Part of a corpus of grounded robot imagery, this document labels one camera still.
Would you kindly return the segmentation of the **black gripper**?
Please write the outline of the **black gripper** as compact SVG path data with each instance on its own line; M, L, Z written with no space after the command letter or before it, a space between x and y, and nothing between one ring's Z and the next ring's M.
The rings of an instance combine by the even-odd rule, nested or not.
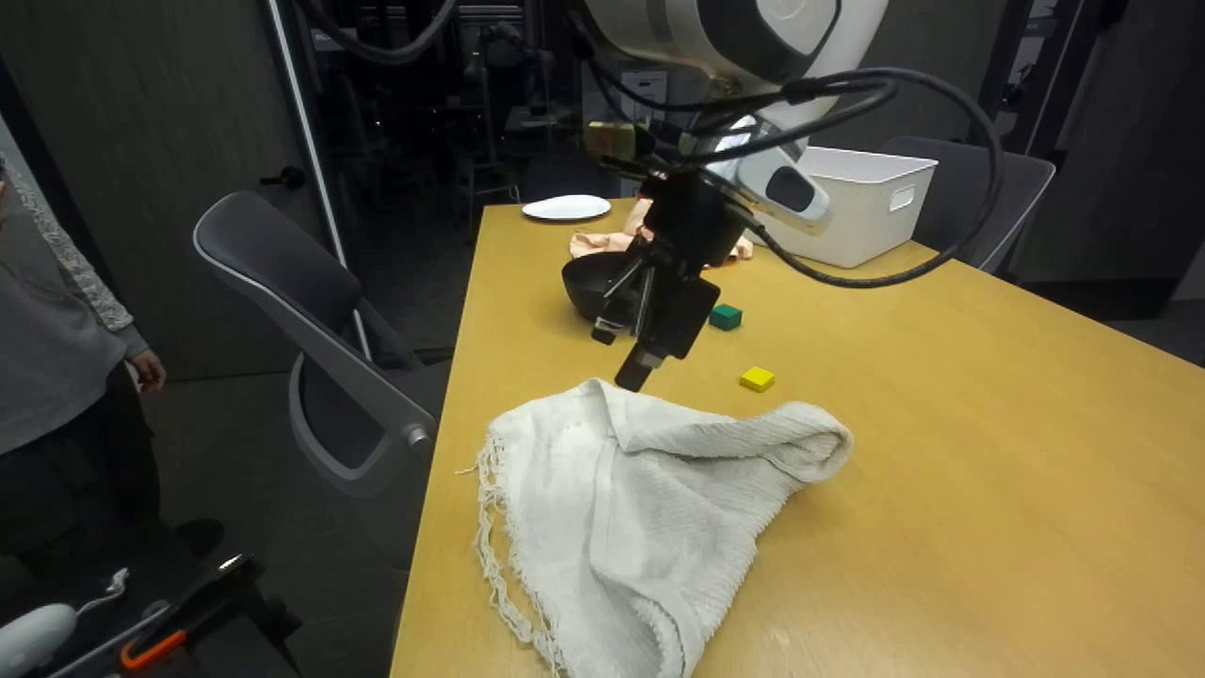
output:
M653 177L645 197L653 201L645 215L653 250L682 269L722 265L741 237L734 205L703 172ZM628 393L640 393L667 357L685 357L720 301L707 279L628 251L590 257L590 276L590 337L599 342L631 337L619 369Z

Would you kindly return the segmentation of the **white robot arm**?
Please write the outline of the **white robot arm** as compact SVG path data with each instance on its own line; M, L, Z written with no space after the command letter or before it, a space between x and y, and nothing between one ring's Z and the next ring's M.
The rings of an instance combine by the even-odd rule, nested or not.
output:
M825 193L796 167L812 132L885 107L901 84L862 67L889 0L574 0L589 67L615 103L654 111L599 163L635 172L646 205L590 337L631 337L619 383L640 393L685 357L720 301L703 279L763 219L811 219Z

